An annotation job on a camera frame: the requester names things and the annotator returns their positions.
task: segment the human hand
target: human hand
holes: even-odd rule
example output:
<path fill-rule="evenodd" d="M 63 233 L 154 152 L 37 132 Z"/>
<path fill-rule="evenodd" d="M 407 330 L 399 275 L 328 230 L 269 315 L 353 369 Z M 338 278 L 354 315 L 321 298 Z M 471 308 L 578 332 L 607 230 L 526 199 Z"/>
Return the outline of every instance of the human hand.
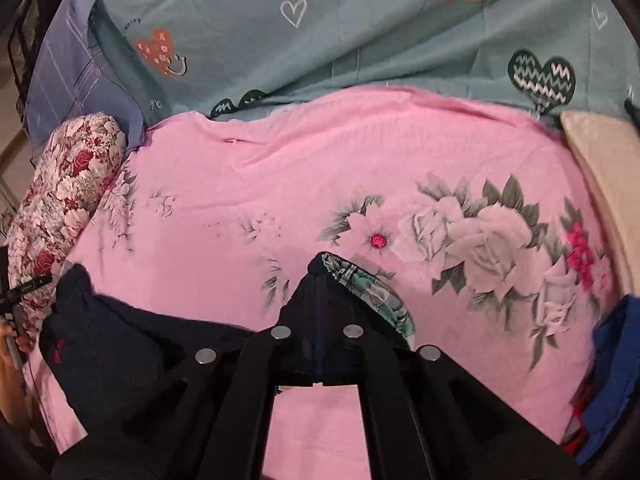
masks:
<path fill-rule="evenodd" d="M 13 329 L 10 325 L 4 323 L 0 324 L 0 358 L 8 365 L 13 366 L 14 362 L 11 357 L 11 353 L 9 352 L 9 347 L 6 343 L 6 338 L 11 336 L 13 333 Z M 29 354 L 33 351 L 33 341 L 29 335 L 21 335 L 15 338 L 15 344 L 20 349 L 21 352 L 25 354 Z"/>

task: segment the floral print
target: floral print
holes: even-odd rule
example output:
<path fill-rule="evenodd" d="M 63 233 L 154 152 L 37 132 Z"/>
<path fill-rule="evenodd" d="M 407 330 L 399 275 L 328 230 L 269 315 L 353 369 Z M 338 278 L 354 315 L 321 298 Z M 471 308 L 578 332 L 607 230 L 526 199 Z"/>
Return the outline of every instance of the floral print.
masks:
<path fill-rule="evenodd" d="M 135 200 L 136 175 L 132 174 L 127 164 L 124 165 L 116 179 L 109 186 L 94 218 L 94 223 L 106 225 L 113 237 L 111 247 L 124 240 L 127 250 L 132 250 L 130 228 L 133 218 Z"/>
<path fill-rule="evenodd" d="M 161 218 L 167 218 L 174 212 L 174 202 L 174 196 L 165 195 L 161 191 L 157 191 L 153 193 L 149 198 L 149 202 L 145 205 L 151 206 Z"/>
<path fill-rule="evenodd" d="M 383 207 L 373 202 L 365 212 L 350 213 L 346 222 L 349 229 L 336 240 L 340 252 L 351 260 L 359 256 L 372 270 L 393 272 L 397 267 L 397 259 L 392 254 L 396 226 L 394 219 L 385 215 Z"/>
<path fill-rule="evenodd" d="M 124 134 L 105 114 L 66 121 L 51 134 L 7 233 L 11 286 L 54 277 L 22 301 L 33 330 L 46 316 L 62 263 L 120 167 L 125 146 Z"/>
<path fill-rule="evenodd" d="M 383 210 L 382 196 L 367 196 L 335 213 L 322 238 L 347 249 L 344 256 L 353 261 L 353 254 L 366 253 L 379 265 L 376 275 L 392 264 L 391 277 L 424 283 L 426 294 L 447 285 L 457 294 L 467 290 L 470 309 L 495 310 L 505 330 L 516 308 L 530 308 L 531 370 L 546 346 L 558 347 L 556 336 L 569 330 L 578 304 L 589 303 L 594 319 L 600 317 L 598 295 L 612 288 L 610 262 L 594 255 L 582 214 L 569 199 L 566 216 L 546 223 L 540 222 L 540 205 L 526 203 L 514 176 L 502 191 L 485 181 L 475 200 L 465 179 L 452 190 L 431 173 L 417 191 L 430 205 L 415 206 L 394 221 Z M 557 225 L 566 241 L 556 234 Z"/>
<path fill-rule="evenodd" d="M 437 280 L 445 269 L 443 248 L 449 227 L 464 219 L 462 208 L 454 197 L 446 197 L 398 222 L 398 239 L 392 251 L 403 261 L 420 264 L 423 278 Z"/>
<path fill-rule="evenodd" d="M 260 289 L 266 294 L 263 310 L 274 303 L 280 305 L 289 301 L 291 283 L 306 265 L 299 256 L 288 250 L 282 243 L 282 227 L 276 218 L 263 213 L 245 222 L 240 222 L 245 239 L 257 250 L 265 269 L 264 281 Z"/>

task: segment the black device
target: black device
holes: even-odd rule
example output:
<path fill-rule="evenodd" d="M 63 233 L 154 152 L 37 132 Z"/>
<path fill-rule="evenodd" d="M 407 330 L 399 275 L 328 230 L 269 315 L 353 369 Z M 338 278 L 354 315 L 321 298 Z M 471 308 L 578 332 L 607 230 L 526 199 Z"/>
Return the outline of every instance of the black device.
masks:
<path fill-rule="evenodd" d="M 17 307 L 20 305 L 22 298 L 38 290 L 41 286 L 51 283 L 53 277 L 51 274 L 37 276 L 28 282 L 9 288 L 9 253 L 8 247 L 0 247 L 0 323 L 7 323 L 13 329 L 13 335 L 6 340 L 7 347 L 14 361 L 14 367 L 19 370 L 22 366 L 23 355 L 15 344 L 15 337 L 20 330 L 20 311 Z"/>
<path fill-rule="evenodd" d="M 434 346 L 410 351 L 307 275 L 276 326 L 201 349 L 56 463 L 54 480 L 262 476 L 280 386 L 357 384 L 372 480 L 574 480 L 574 459 Z"/>

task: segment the red floral pattern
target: red floral pattern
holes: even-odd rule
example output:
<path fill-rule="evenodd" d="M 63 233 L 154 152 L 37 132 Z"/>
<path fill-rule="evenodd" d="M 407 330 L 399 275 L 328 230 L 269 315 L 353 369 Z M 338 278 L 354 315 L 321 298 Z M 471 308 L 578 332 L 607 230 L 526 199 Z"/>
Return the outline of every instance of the red floral pattern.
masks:
<path fill-rule="evenodd" d="M 69 120 L 51 134 L 7 235 L 11 286 L 47 273 L 54 277 L 22 302 L 35 331 L 66 256 L 122 164 L 125 146 L 120 127 L 105 114 Z"/>
<path fill-rule="evenodd" d="M 593 251 L 589 247 L 587 233 L 581 224 L 574 223 L 572 230 L 566 234 L 566 237 L 571 245 L 571 252 L 566 262 L 569 267 L 578 272 L 582 289 L 588 292 L 593 287 L 591 268 L 595 264 L 595 258 L 593 257 Z"/>

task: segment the bed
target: bed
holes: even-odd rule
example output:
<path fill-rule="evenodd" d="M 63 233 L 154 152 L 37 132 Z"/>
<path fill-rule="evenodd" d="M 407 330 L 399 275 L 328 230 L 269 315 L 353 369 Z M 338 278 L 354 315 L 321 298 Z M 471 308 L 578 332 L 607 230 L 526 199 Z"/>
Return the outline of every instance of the bed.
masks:
<path fill-rule="evenodd" d="M 196 276 L 217 296 L 228 286 L 225 303 L 237 309 L 212 311 L 196 290 L 180 314 L 257 330 L 273 323 L 310 255 L 335 248 L 398 292 L 415 319 L 418 344 L 442 346 L 560 442 L 571 398 L 589 369 L 589 334 L 628 292 L 614 286 L 618 256 L 590 201 L 593 188 L 553 128 L 565 110 L 626 117 L 628 88 L 638 85 L 638 48 L 616 8 L 610 0 L 383 0 L 380 7 L 377 0 L 256 0 L 256 13 L 238 27 L 235 16 L 246 15 L 247 1 L 97 0 L 90 33 L 145 123 L 156 126 L 115 175 L 69 259 L 87 267 L 96 291 L 161 314 L 176 315 L 185 298 L 160 276 L 176 282 Z M 225 12 L 171 19 L 187 8 Z M 506 9 L 510 18 L 498 20 Z M 625 18 L 633 15 L 620 9 Z M 558 20 L 554 33 L 551 14 Z M 634 20 L 627 23 L 635 31 Z M 239 50 L 240 44 L 260 47 Z M 41 70 L 45 59 L 38 60 Z M 56 122 L 45 99 L 30 89 L 27 117 L 40 145 Z M 200 114 L 177 115 L 185 110 Z M 394 113 L 430 126 L 396 126 L 402 142 L 391 140 Z M 340 120 L 332 123 L 331 116 Z M 251 121 L 226 124 L 229 118 Z M 132 129 L 123 130 L 131 147 Z M 322 131 L 331 131 L 324 145 L 305 144 L 305 136 Z M 415 140 L 421 135 L 427 137 Z M 465 149 L 449 151 L 451 138 Z M 296 150 L 308 153 L 304 164 L 296 162 L 302 160 Z M 402 168 L 397 160 L 405 161 Z M 348 165 L 357 171 L 345 172 Z M 293 183 L 295 174 L 328 194 L 295 184 L 278 188 L 277 177 Z M 441 240 L 451 248 L 442 255 L 448 263 L 411 238 L 416 225 L 437 233 L 443 218 L 456 233 Z M 480 255 L 469 240 L 485 233 L 481 224 L 499 225 L 489 231 L 510 240 L 494 247 L 514 263 L 495 283 L 472 263 Z M 283 229 L 285 244 L 278 240 Z M 186 250 L 198 245 L 196 255 Z M 176 269 L 177 254 L 194 266 Z M 219 266 L 208 254 L 244 255 Z M 145 267 L 148 261 L 154 264 Z M 525 283 L 528 274 L 536 279 Z M 575 294 L 567 295 L 569 286 Z M 541 300 L 542 294 L 550 296 Z M 425 298 L 451 308 L 425 312 Z M 538 302 L 545 298 L 560 310 L 543 310 Z M 461 346 L 462 335 L 486 354 Z M 513 357 L 513 369 L 490 364 L 504 354 Z M 83 430 L 39 359 L 31 364 L 44 412 L 64 450 Z M 353 407 L 344 395 L 338 405 Z M 291 402 L 301 420 L 314 402 L 332 403 Z M 310 437 L 288 423 L 284 398 L 281 404 L 273 427 L 281 446 L 268 455 L 266 472 L 295 478 L 299 471 L 284 468 L 284 457 L 308 462 L 292 442 Z M 346 446 L 342 466 L 364 478 L 357 466 L 364 448 L 354 444 L 362 439 L 347 445 L 348 438 L 325 426 L 318 434 L 335 444 L 325 452 Z M 313 474 L 328 472 L 318 466 Z"/>

